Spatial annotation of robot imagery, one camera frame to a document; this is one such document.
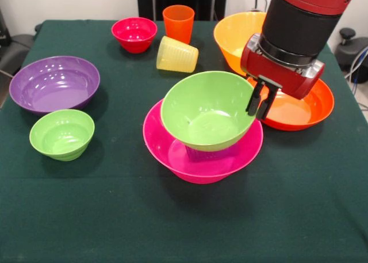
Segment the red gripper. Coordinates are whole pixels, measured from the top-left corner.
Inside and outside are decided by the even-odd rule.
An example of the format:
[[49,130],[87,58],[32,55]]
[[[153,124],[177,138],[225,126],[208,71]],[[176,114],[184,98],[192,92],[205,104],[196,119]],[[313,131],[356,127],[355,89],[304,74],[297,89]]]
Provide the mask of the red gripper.
[[[261,34],[255,33],[248,40],[241,55],[241,69],[248,75],[258,78],[264,76],[281,85],[281,90],[294,98],[304,98],[318,81],[324,71],[325,64],[317,59],[307,66],[292,66],[275,60],[262,49]],[[264,120],[275,100],[278,87],[268,86],[268,95],[260,103],[263,84],[257,82],[246,107],[249,116]]]

